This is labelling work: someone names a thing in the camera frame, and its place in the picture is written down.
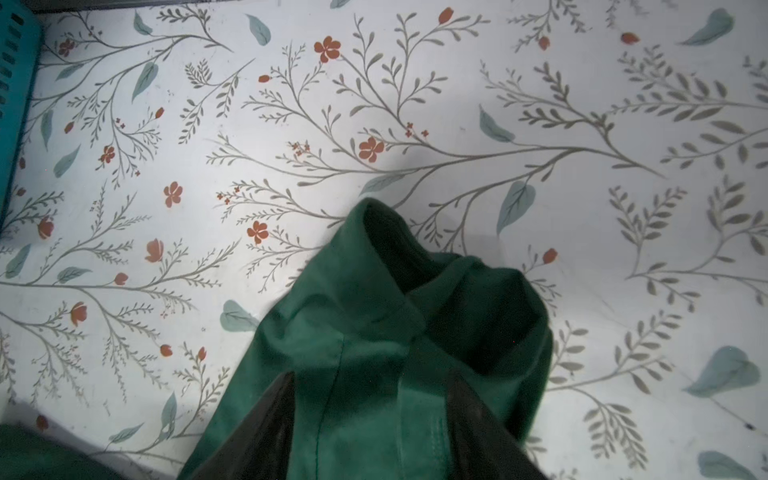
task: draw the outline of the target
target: floral pattern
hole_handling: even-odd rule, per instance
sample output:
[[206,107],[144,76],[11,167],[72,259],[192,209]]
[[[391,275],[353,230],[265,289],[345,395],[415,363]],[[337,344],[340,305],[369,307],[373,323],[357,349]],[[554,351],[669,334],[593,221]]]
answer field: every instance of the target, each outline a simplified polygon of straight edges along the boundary
[[544,300],[525,449],[549,478],[765,475],[768,18],[304,3],[42,17],[0,232],[3,419],[174,476],[259,318],[375,196]]

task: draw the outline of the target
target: green bag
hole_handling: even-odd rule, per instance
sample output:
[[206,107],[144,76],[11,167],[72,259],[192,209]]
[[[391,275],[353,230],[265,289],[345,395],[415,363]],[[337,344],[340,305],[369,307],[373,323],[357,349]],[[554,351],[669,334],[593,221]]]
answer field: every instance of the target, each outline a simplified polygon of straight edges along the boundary
[[551,350],[545,306],[522,273],[428,253],[396,212],[363,200],[259,325],[179,478],[287,371],[288,478],[447,478],[449,371],[523,442]]

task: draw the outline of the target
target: small red flower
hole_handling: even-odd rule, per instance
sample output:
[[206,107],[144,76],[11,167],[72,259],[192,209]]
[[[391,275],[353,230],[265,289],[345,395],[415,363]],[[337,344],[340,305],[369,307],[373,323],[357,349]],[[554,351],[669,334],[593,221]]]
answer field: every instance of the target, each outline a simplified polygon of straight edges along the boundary
[[364,141],[360,144],[360,158],[365,160],[366,158],[370,163],[376,161],[376,154],[380,154],[384,151],[384,142],[376,143],[376,139],[371,137],[368,141]]
[[46,419],[43,415],[38,415],[38,418],[35,420],[35,425],[38,427],[40,432],[48,430],[48,419]]
[[53,233],[53,222],[51,222],[48,217],[43,217],[38,224],[38,235],[45,240],[51,236],[51,233]]
[[627,45],[634,45],[640,41],[640,37],[628,31],[627,33],[621,34],[621,41]]
[[173,204],[181,202],[181,192],[184,191],[183,187],[179,187],[177,182],[170,184],[170,187],[165,187],[163,193],[165,194],[165,206],[170,208]]
[[77,302],[72,310],[69,311],[69,319],[72,321],[72,325],[77,326],[78,322],[84,322],[88,318],[88,307],[82,303]]
[[558,251],[554,248],[551,248],[544,253],[544,255],[541,257],[541,260],[544,261],[544,265],[546,265],[547,263],[554,262],[556,258],[558,258]]
[[266,223],[253,222],[253,228],[248,229],[248,237],[253,237],[253,241],[256,242],[256,245],[261,243],[261,240],[267,238],[269,235],[270,233],[266,231]]
[[107,145],[104,147],[104,154],[98,159],[101,163],[109,163],[114,158],[114,147]]
[[150,243],[147,243],[147,253],[149,253],[149,255],[144,258],[147,262],[159,262],[160,259],[163,258],[163,242],[156,238]]
[[448,20],[451,19],[453,16],[453,8],[448,7],[442,12],[440,12],[440,16],[437,18],[437,21],[440,22],[440,25],[448,22]]
[[323,40],[323,43],[315,42],[315,51],[320,54],[322,63],[328,63],[329,58],[336,60],[340,55],[339,48],[341,48],[341,42],[334,40],[330,35]]

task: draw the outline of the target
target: leaf print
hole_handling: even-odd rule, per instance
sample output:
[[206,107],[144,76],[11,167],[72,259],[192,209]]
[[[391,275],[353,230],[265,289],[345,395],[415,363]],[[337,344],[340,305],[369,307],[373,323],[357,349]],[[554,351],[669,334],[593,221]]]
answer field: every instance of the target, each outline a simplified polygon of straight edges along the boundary
[[491,115],[485,113],[482,105],[480,106],[480,130],[496,141],[511,143],[515,140],[515,134],[499,127],[496,124],[496,120]]
[[8,262],[8,265],[5,266],[5,278],[13,278],[22,272],[24,262],[27,261],[27,255],[29,255],[29,250],[31,248],[31,244],[24,245],[22,249],[18,251],[16,256]]
[[733,30],[733,17],[725,8],[718,8],[710,13],[707,24],[680,45],[707,45]]
[[68,266],[67,268],[59,272],[56,278],[58,279],[59,283],[67,283],[69,280],[78,278],[83,273],[88,273],[88,272],[90,272],[90,270],[87,268],[77,268],[76,266]]
[[706,478],[757,480],[757,477],[744,465],[724,453],[712,450],[699,454],[699,473]]
[[141,16],[139,16],[139,12],[136,12],[134,14],[134,30],[138,31],[142,35],[149,35],[150,33],[152,33],[152,29],[147,27],[144,21],[141,20]]
[[78,147],[75,148],[72,153],[66,154],[58,162],[56,162],[56,165],[53,166],[53,174],[56,178],[60,178],[61,175],[65,174],[66,171],[69,170],[69,167],[72,166],[72,162],[74,162],[74,159],[78,156],[79,151],[80,145],[78,145]]
[[381,177],[372,178],[371,180],[368,180],[365,185],[362,186],[360,195],[367,194],[370,192],[378,192],[379,190],[384,190],[389,185],[392,185],[395,182],[398,182],[405,177],[406,177],[405,175],[396,174],[396,175],[382,175]]
[[224,311],[219,317],[221,327],[227,332],[253,332],[259,326],[259,320],[243,310],[234,300],[224,303]]
[[756,385],[760,369],[735,346],[718,349],[704,367],[701,375],[685,392],[699,398],[709,398],[720,392]]
[[136,434],[136,432],[139,431],[139,429],[141,428],[142,425],[143,425],[143,423],[141,425],[136,425],[135,427],[130,427],[130,428],[127,428],[127,429],[122,429],[118,433],[116,433],[116,434],[112,435],[111,437],[109,437],[109,442],[110,443],[125,442],[130,437],[134,436]]
[[158,440],[165,440],[174,434],[176,429],[176,410],[176,393],[171,393],[160,415],[160,421],[163,426],[160,429],[160,435],[157,437]]
[[268,27],[253,15],[246,14],[246,16],[248,17],[249,21],[250,32],[254,37],[256,37],[256,41],[259,42],[259,45],[264,46],[270,43],[270,40],[272,39],[272,33]]
[[52,131],[53,131],[53,110],[49,110],[43,114],[43,118],[40,120],[40,133],[43,135],[43,143],[45,144],[45,150],[48,149],[48,140],[51,139]]
[[508,225],[520,219],[533,205],[536,189],[522,181],[516,181],[509,187],[509,192],[502,202],[496,222],[496,234],[500,234]]
[[131,101],[150,86],[155,77],[157,77],[157,71],[159,67],[152,61],[147,62],[144,68],[139,74],[139,78],[136,79],[136,86],[134,87],[134,94],[131,97]]

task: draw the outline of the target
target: teal plastic basket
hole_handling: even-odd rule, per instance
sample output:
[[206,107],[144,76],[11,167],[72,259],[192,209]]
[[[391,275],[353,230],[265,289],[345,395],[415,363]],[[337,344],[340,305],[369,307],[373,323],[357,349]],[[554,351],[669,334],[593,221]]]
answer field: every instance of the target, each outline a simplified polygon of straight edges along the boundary
[[32,12],[17,0],[0,0],[0,225],[8,208],[41,37],[40,22]]

